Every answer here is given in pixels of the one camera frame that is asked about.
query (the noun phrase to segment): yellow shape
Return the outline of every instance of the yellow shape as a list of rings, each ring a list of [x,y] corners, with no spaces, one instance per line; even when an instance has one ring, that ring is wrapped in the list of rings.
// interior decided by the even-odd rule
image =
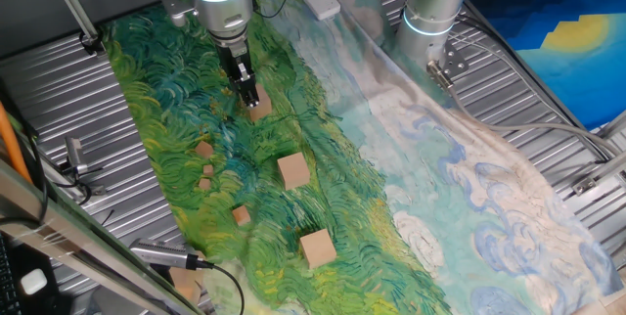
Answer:
[[[578,22],[560,22],[541,47],[568,53],[591,51],[606,40],[608,28],[607,15],[580,16]]]

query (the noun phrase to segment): small wooden cube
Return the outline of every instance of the small wooden cube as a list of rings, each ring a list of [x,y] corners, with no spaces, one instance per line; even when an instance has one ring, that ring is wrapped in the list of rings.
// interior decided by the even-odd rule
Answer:
[[[251,121],[257,121],[272,112],[272,100],[262,85],[256,84],[256,93],[258,94],[258,105],[249,110]]]
[[[278,168],[283,177],[285,190],[297,188],[309,183],[311,173],[302,153],[278,159]]]
[[[193,304],[200,302],[201,287],[197,283],[199,271],[172,267],[169,269],[169,274],[172,277],[172,281],[174,281],[176,291],[189,299]]]
[[[213,155],[213,147],[207,142],[201,141],[196,146],[196,154],[204,159],[209,159]]]
[[[247,224],[250,221],[250,214],[247,213],[247,208],[245,206],[239,206],[233,210],[233,217],[235,217],[235,221],[240,226]]]
[[[209,190],[209,189],[211,189],[211,180],[210,179],[206,179],[206,178],[202,178],[200,180],[200,183],[198,183],[198,186],[202,190]]]
[[[212,177],[213,176],[213,165],[212,164],[208,164],[205,167],[202,168],[202,174]]]
[[[336,259],[335,246],[327,229],[300,238],[300,244],[309,262],[309,269],[326,265]]]

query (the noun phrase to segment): green painted fabric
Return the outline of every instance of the green painted fabric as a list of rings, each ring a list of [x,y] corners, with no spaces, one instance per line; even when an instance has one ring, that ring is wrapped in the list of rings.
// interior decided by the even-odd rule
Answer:
[[[196,22],[176,28],[158,6],[109,25],[113,70],[187,241],[212,261],[240,260],[248,296],[270,309],[297,301],[312,314],[449,313],[443,291],[396,232],[384,178],[344,137],[320,80],[260,17],[248,37],[273,107],[256,123]],[[200,140],[215,149],[209,160],[194,152]],[[297,152],[311,182],[286,192],[277,159]],[[208,192],[198,188],[205,164],[215,168]],[[231,214],[240,205],[252,218],[243,227]],[[298,239],[324,228],[337,259],[308,270]],[[230,295],[235,311],[239,299]]]

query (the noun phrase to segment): painted cloth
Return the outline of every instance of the painted cloth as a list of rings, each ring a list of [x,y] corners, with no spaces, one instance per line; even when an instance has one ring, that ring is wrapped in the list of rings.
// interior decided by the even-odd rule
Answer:
[[[589,129],[626,111],[624,0],[471,0]]]
[[[259,2],[269,14],[282,0]],[[246,314],[568,314],[620,289],[535,168],[404,66],[380,4],[341,2],[331,21],[302,0],[251,20],[273,106],[255,123],[196,21],[176,28],[158,6],[109,24],[113,70],[163,193],[187,241],[240,280]],[[210,159],[195,154],[200,140]],[[286,192],[277,158],[297,152],[311,182]],[[205,164],[209,191],[198,188]],[[242,227],[239,205],[252,219]],[[309,270],[298,239],[323,228],[337,258]],[[239,312],[229,280],[209,271],[205,285],[219,314]]]

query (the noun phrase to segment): gray cable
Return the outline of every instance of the gray cable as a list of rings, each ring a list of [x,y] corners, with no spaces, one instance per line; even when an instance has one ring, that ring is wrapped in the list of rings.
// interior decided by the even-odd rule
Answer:
[[[450,96],[452,96],[452,99],[454,100],[455,103],[457,103],[457,106],[459,106],[459,109],[461,109],[461,111],[463,111],[463,113],[467,114],[469,117],[476,119],[473,115],[471,115],[471,113],[468,111],[468,109],[466,109],[465,105],[463,105],[461,103],[461,99],[459,99],[459,95],[457,94],[457,92],[454,90],[453,87],[448,89],[448,92],[450,93]],[[590,132],[588,132],[587,130],[583,130],[580,129],[578,127],[575,126],[571,126],[568,124],[561,124],[561,123],[526,123],[526,124],[521,124],[521,125],[492,125],[492,124],[487,124],[484,122],[483,123],[487,128],[493,130],[493,131],[517,131],[517,130],[530,130],[530,129],[537,129],[537,128],[549,128],[549,129],[559,129],[559,130],[564,130],[564,131],[568,131],[577,135],[582,135],[586,138],[588,138],[589,140],[593,141],[594,143],[596,143],[599,146],[602,146],[604,148],[606,148],[607,150],[609,150],[612,154],[614,154],[615,156],[618,156],[621,154],[621,152],[619,150],[617,150],[614,146],[612,146],[610,143],[608,143],[608,141],[606,141],[605,139],[599,137],[598,135],[592,134]]]

